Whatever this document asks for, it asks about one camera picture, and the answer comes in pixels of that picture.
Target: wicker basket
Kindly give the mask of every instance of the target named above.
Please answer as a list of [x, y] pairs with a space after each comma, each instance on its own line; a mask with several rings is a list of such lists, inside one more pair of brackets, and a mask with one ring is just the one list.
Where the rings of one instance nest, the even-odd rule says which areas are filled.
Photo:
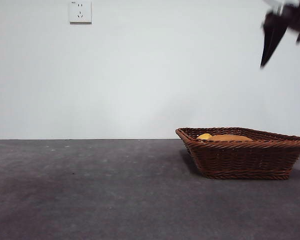
[[[198, 140], [197, 136], [240, 135], [253, 141]], [[199, 171], [211, 179], [286, 180], [300, 156], [300, 137], [240, 127], [179, 128]]]

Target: floor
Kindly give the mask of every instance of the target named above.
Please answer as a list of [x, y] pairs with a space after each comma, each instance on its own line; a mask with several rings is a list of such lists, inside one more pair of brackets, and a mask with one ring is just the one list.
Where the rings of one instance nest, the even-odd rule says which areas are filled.
[[213, 180], [180, 140], [0, 140], [0, 240], [300, 240], [289, 180]]

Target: basket rim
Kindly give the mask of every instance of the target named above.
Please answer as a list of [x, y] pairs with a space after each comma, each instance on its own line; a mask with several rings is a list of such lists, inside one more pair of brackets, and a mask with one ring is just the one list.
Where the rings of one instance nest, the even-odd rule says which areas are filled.
[[202, 146], [202, 147], [219, 147], [219, 148], [232, 148], [232, 147], [240, 147], [240, 148], [269, 148], [269, 147], [283, 147], [283, 148], [300, 148], [300, 139], [299, 140], [253, 140], [253, 141], [241, 141], [241, 140], [232, 140], [232, 141], [224, 141], [224, 140], [204, 140], [204, 139], [196, 139], [184, 132], [184, 130], [217, 130], [217, 129], [240, 129], [240, 130], [247, 130], [247, 131], [255, 131], [260, 134], [272, 134], [278, 137], [283, 138], [290, 138], [290, 137], [296, 137], [300, 138], [300, 136], [295, 135], [284, 135], [284, 134], [278, 134], [274, 132], [267, 132], [267, 131], [261, 131], [261, 130], [255, 130], [251, 128], [244, 128], [244, 127], [182, 127], [175, 130], [176, 134], [184, 141], [188, 142], [192, 145]]

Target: yellow fruit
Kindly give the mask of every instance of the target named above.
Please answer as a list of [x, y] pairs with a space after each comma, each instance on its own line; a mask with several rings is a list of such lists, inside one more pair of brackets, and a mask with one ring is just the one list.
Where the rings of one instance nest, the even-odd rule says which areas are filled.
[[205, 134], [202, 134], [202, 135], [198, 136], [197, 139], [207, 140], [207, 139], [209, 139], [209, 138], [211, 138], [211, 137], [212, 137], [211, 134], [205, 133]]

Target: wall socket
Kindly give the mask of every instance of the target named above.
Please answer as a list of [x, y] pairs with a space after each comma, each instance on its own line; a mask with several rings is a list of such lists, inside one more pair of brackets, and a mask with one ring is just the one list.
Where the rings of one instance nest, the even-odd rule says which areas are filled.
[[92, 23], [92, 3], [91, 1], [72, 1], [68, 7], [70, 23]]

